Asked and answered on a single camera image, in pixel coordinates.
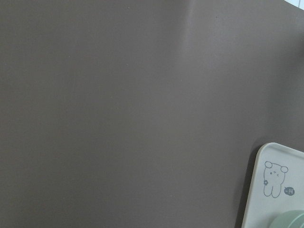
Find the cream rabbit tray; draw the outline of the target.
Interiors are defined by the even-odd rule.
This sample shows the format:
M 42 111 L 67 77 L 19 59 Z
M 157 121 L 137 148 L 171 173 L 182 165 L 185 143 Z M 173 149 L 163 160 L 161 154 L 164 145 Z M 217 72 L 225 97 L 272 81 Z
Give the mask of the cream rabbit tray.
M 269 228 L 291 210 L 304 210 L 304 153 L 266 143 L 257 152 L 242 227 Z

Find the stacked green bowls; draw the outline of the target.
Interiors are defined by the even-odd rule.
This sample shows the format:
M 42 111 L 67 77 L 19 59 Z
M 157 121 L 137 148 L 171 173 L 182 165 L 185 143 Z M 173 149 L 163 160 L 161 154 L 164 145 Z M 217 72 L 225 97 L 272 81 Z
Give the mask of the stacked green bowls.
M 277 216 L 269 226 L 270 228 L 303 228 L 304 211 L 291 210 Z

